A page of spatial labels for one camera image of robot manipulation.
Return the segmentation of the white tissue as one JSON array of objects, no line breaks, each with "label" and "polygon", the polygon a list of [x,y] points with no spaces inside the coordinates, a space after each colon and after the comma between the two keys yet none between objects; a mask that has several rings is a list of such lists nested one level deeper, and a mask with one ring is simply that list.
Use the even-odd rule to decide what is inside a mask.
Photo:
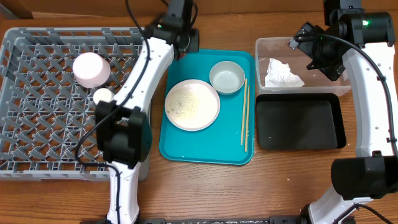
[{"label": "white tissue", "polygon": [[289,64],[270,58],[267,75],[264,78],[265,87],[299,88],[304,86],[302,79],[291,72]]}]

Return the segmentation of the grey metal saucer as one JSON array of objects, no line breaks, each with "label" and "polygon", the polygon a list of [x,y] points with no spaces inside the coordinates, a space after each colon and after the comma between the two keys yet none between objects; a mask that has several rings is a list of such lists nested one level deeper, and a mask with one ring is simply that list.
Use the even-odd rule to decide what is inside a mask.
[{"label": "grey metal saucer", "polygon": [[244,70],[235,62],[222,61],[215,64],[209,74],[212,87],[222,95],[232,95],[245,83]]}]

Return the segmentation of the small pink bowl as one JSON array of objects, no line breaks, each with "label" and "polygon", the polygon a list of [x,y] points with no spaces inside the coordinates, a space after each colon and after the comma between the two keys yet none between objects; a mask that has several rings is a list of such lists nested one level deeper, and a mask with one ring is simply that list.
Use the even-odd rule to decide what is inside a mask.
[{"label": "small pink bowl", "polygon": [[79,55],[72,65],[75,80],[85,88],[101,86],[108,81],[111,73],[109,63],[93,52]]}]

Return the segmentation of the white paper cup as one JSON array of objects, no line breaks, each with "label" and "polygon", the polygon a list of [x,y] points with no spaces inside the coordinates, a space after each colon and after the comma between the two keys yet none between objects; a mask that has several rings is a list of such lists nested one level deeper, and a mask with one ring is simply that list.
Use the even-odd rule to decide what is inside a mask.
[{"label": "white paper cup", "polygon": [[113,100],[114,93],[107,88],[97,89],[93,94],[94,104],[98,104],[100,101],[111,102]]}]

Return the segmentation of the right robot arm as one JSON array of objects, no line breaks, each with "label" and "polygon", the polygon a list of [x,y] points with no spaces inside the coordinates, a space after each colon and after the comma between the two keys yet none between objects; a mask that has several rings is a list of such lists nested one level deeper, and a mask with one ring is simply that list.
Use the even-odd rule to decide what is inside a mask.
[{"label": "right robot arm", "polygon": [[325,28],[305,23],[289,42],[310,57],[308,69],[329,80],[347,73],[356,113],[354,158],[331,165],[331,187],[306,205],[297,223],[353,223],[352,213],[397,192],[396,36],[387,12],[358,0],[325,0]]}]

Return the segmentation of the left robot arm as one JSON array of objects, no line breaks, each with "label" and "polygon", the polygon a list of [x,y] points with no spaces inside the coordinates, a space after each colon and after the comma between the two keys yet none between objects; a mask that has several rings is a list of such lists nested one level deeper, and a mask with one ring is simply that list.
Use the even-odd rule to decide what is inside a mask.
[{"label": "left robot arm", "polygon": [[137,223],[139,170],[152,144],[148,110],[166,69],[185,53],[199,50],[194,28],[198,6],[191,0],[168,1],[167,12],[140,28],[141,52],[121,89],[111,101],[100,101],[95,119],[101,167],[110,173],[110,206],[105,223]]}]

